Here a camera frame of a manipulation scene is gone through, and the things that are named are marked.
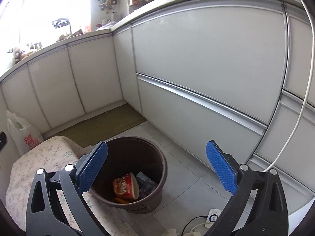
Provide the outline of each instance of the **black cable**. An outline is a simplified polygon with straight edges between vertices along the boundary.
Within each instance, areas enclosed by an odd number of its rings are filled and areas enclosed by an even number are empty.
[[[196,218],[208,218],[208,216],[198,216],[198,217],[195,217],[195,218],[191,219],[191,220],[188,222],[188,224],[185,225],[185,227],[184,227],[184,229],[183,229],[183,231],[182,231],[182,235],[181,235],[181,236],[183,236],[184,231],[185,231],[187,225],[189,225],[189,224],[190,224],[194,219],[196,219]]]

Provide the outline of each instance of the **blue gripper pad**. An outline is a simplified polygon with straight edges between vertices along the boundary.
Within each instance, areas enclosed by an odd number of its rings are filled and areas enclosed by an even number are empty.
[[[207,143],[206,154],[224,189],[234,195],[237,190],[236,173],[227,163],[222,151],[213,140]]]
[[[107,144],[100,141],[76,172],[78,193],[82,194],[91,188],[98,172],[107,158],[107,155]]]

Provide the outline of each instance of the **white plastic bag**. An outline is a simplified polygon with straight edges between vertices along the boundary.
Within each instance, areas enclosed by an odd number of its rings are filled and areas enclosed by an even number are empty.
[[[21,157],[44,141],[41,133],[27,120],[10,111],[7,111],[7,129]]]

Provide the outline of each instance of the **white cable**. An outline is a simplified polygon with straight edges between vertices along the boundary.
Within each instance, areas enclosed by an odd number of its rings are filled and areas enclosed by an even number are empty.
[[[196,227],[200,226],[200,225],[203,225],[203,224],[213,224],[213,223],[214,223],[214,222],[205,222],[205,223],[197,224],[197,225],[194,226],[189,232],[193,232],[193,230],[194,230]]]
[[[264,170],[264,172],[267,172],[270,168],[272,168],[274,166],[274,164],[277,162],[277,160],[279,159],[280,155],[282,154],[283,150],[287,147],[287,145],[289,144],[290,140],[292,139],[294,133],[296,132],[297,127],[300,124],[300,121],[302,119],[302,115],[308,100],[308,94],[310,92],[311,89],[311,82],[312,82],[312,77],[313,77],[313,68],[314,68],[314,50],[315,50],[315,32],[314,32],[314,25],[313,25],[313,20],[311,18],[310,12],[308,11],[308,9],[306,8],[305,3],[303,2],[303,0],[301,0],[301,3],[306,11],[306,14],[308,15],[308,19],[311,23],[311,28],[312,28],[312,55],[311,55],[311,69],[310,69],[310,75],[308,77],[308,86],[306,88],[306,92],[305,92],[305,97],[304,97],[304,101],[302,104],[302,108],[299,114],[299,118],[297,119],[296,125],[294,126],[294,129],[291,132],[291,135],[289,136],[288,140],[286,141],[286,143],[284,144],[283,148],[281,149],[280,153],[278,154],[278,156],[276,157],[276,159],[273,161],[273,163],[271,163],[271,165],[266,168]]]

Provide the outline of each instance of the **floral cloth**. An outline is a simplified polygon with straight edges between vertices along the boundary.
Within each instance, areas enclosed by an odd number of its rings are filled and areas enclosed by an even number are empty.
[[[6,193],[6,208],[22,230],[26,230],[27,201],[36,171],[39,168],[47,172],[62,170],[67,164],[76,164],[84,154],[84,150],[69,138],[56,136],[44,141],[13,164]],[[70,226],[79,230],[62,191],[57,192]],[[83,198],[111,236],[138,236],[117,209],[107,207],[90,192],[83,193]]]

